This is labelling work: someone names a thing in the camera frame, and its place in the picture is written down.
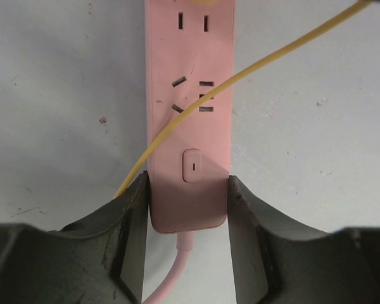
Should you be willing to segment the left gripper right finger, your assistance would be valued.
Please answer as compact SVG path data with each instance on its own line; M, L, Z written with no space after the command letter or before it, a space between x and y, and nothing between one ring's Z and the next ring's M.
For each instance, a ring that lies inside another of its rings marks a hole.
M324 232L228 180L238 303L380 303L380 227Z

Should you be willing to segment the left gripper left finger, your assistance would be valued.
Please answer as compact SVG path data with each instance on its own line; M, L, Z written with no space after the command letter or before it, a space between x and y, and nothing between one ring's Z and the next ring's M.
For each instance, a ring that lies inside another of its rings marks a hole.
M149 179L60 231L0 223L0 303L140 303Z

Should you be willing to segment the pink power strip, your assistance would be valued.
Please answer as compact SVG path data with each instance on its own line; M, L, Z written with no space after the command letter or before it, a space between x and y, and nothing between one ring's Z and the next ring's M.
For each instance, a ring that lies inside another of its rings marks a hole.
M147 137L155 137L234 70L234 1L146 1ZM163 234L227 216L232 90L192 111L148 159L151 221Z

